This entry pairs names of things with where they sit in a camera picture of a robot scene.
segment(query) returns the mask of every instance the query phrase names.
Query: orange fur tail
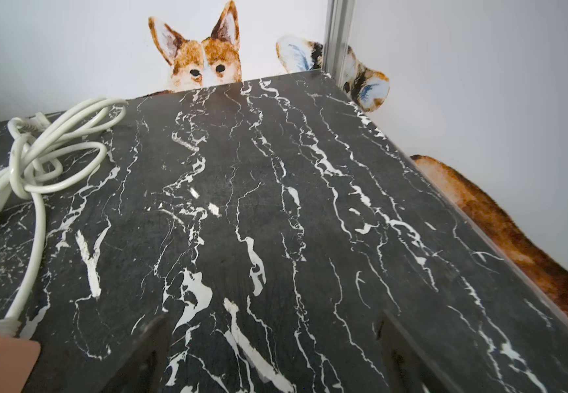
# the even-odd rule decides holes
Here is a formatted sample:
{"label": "orange fur tail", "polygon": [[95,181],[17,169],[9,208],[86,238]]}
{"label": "orange fur tail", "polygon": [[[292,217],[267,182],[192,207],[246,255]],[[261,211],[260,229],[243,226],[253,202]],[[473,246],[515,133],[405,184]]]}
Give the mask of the orange fur tail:
{"label": "orange fur tail", "polygon": [[568,315],[568,271],[535,246],[476,184],[431,157],[414,155],[411,158],[432,183]]}

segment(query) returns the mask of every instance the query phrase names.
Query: coiled white cord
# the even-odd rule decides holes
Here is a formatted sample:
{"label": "coiled white cord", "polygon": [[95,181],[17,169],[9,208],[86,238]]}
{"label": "coiled white cord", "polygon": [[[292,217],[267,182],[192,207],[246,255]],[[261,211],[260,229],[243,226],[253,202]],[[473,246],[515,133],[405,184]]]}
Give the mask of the coiled white cord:
{"label": "coiled white cord", "polygon": [[[60,146],[72,139],[105,131],[116,125],[126,115],[124,106],[115,118],[101,125],[96,125],[109,114],[112,106],[116,104],[127,104],[127,101],[104,98],[88,99],[62,114],[52,124],[43,115],[43,119],[34,120],[13,118],[7,124],[9,133],[13,137],[13,145],[9,155],[9,166],[0,170],[0,212],[11,195],[11,191],[22,199],[33,199],[35,205],[35,235],[22,283],[5,318],[0,320],[0,335],[2,336],[14,337],[17,334],[20,326],[20,315],[37,278],[46,238],[46,209],[44,208],[42,194],[61,191],[83,180],[96,170],[107,155],[107,147],[100,142],[84,141],[65,147]],[[74,131],[70,131],[79,122],[94,113],[96,114],[90,120]],[[50,125],[43,130],[44,125],[48,124]],[[41,134],[36,139],[30,134],[30,131],[39,131]],[[86,149],[97,149],[99,152],[84,169],[60,182],[44,185],[44,182],[58,177],[63,172],[63,166],[57,159],[58,157]],[[49,161],[53,169],[46,172],[44,164]]]}

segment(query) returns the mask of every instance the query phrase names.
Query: dog face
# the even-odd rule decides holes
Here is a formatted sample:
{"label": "dog face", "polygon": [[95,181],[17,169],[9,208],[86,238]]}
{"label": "dog face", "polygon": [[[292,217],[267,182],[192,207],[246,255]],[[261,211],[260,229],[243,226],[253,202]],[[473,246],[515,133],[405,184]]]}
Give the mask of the dog face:
{"label": "dog face", "polygon": [[242,80],[238,12],[225,4],[211,35],[203,41],[187,40],[159,18],[149,18],[155,46],[170,65],[170,90],[183,91]]}
{"label": "dog face", "polygon": [[[301,72],[321,68],[323,45],[303,38],[287,35],[275,45],[280,63],[290,72]],[[345,82],[341,88],[365,112],[375,111],[389,94],[389,78],[382,72],[367,68],[356,59],[351,47],[347,48]]]}

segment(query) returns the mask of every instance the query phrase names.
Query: metal frame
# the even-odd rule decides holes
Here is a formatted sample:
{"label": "metal frame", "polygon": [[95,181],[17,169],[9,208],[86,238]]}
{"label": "metal frame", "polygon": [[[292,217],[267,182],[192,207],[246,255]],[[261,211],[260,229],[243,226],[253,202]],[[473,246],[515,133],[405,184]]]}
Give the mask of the metal frame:
{"label": "metal frame", "polygon": [[355,0],[329,0],[322,70],[343,84],[343,67],[351,32]]}

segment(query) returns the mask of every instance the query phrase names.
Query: cat face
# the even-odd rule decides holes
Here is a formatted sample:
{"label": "cat face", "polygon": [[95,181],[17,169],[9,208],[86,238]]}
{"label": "cat face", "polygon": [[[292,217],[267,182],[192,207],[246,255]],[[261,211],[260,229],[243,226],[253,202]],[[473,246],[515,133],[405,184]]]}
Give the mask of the cat face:
{"label": "cat face", "polygon": [[[323,45],[292,35],[281,37],[276,45],[280,63],[288,73],[320,69],[323,65]],[[367,68],[356,59],[351,47],[343,69],[341,88],[365,112],[375,111],[389,94],[390,84],[382,72]]]}

